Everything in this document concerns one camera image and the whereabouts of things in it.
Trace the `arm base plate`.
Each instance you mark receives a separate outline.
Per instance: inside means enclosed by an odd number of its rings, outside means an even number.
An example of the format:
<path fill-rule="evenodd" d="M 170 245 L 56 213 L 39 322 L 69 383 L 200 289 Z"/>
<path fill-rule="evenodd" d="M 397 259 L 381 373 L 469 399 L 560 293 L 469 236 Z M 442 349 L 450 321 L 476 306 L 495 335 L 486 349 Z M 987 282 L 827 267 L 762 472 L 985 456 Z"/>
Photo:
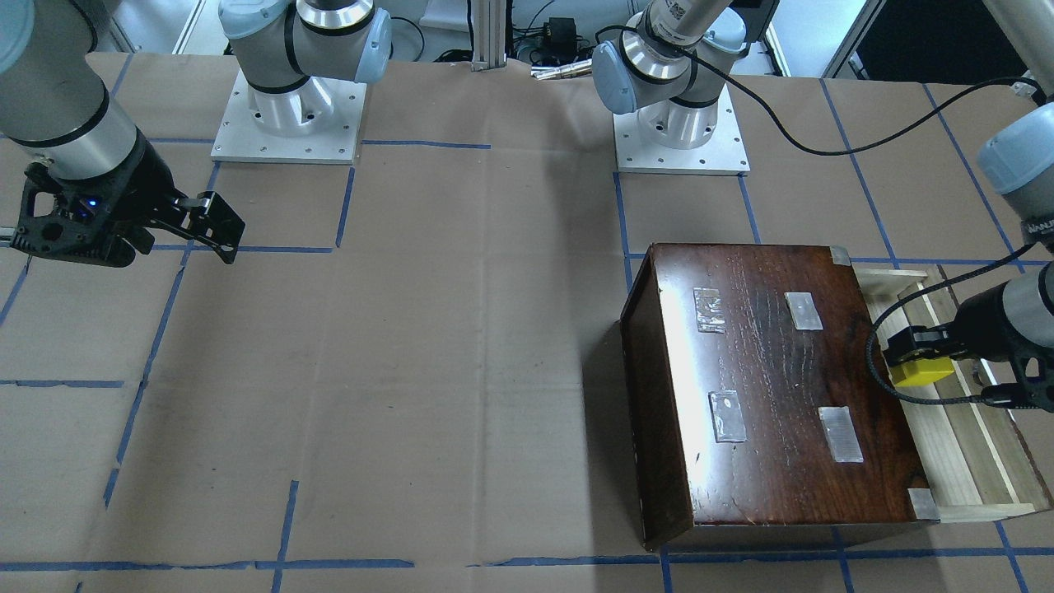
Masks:
<path fill-rule="evenodd" d="M 353 165 L 368 86 L 312 77 L 282 94 L 238 72 L 211 151 L 214 161 Z"/>
<path fill-rule="evenodd" d="M 688 108 L 667 100 L 613 117 L 618 171 L 642 174 L 748 174 L 748 152 L 730 93 Z"/>

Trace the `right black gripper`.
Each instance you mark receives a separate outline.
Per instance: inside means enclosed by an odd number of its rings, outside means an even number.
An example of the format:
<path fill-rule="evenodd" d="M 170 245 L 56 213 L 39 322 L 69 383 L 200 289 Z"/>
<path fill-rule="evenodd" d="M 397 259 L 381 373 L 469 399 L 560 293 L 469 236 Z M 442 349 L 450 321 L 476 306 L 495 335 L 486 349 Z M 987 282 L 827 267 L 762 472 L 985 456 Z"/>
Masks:
<path fill-rule="evenodd" d="M 159 228 L 212 249 L 226 265 L 237 256 L 245 222 L 218 192 L 188 198 L 169 166 L 143 136 L 115 172 L 106 198 L 115 198 L 100 233 L 99 256 L 150 254 Z"/>

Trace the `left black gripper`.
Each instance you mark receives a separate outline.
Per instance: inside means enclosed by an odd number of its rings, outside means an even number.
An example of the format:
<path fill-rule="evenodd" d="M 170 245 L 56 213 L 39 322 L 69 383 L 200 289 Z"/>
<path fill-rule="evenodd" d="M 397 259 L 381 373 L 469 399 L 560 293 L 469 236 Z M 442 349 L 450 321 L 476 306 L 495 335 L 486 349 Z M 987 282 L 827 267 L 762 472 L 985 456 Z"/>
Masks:
<path fill-rule="evenodd" d="M 921 359 L 978 357 L 1009 362 L 1024 356 L 1024 338 L 1006 312 L 1006 289 L 991 288 L 967 299 L 945 327 L 906 327 L 891 335 L 884 350 L 889 367 Z"/>

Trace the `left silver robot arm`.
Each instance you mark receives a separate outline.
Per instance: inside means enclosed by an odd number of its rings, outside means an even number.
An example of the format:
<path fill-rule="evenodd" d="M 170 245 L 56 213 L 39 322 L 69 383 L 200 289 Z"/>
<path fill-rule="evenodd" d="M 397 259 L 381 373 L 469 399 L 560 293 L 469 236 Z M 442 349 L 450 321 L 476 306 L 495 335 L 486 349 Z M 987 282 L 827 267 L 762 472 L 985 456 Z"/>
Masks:
<path fill-rule="evenodd" d="M 1050 1 L 985 3 L 1031 70 L 1033 86 L 1052 94 Z M 603 104 L 616 114 L 674 102 L 704 110 L 728 82 L 746 29 L 726 1 L 652 1 L 592 53 L 592 78 Z M 1021 221 L 1024 244 L 1052 248 L 1052 104 L 1031 111 L 985 140 L 977 164 Z M 907 328 L 889 339 L 895 367 L 917 359 L 981 357 L 1035 359 L 1052 351 L 1052 268 L 996 286 L 965 301 L 945 327 Z"/>

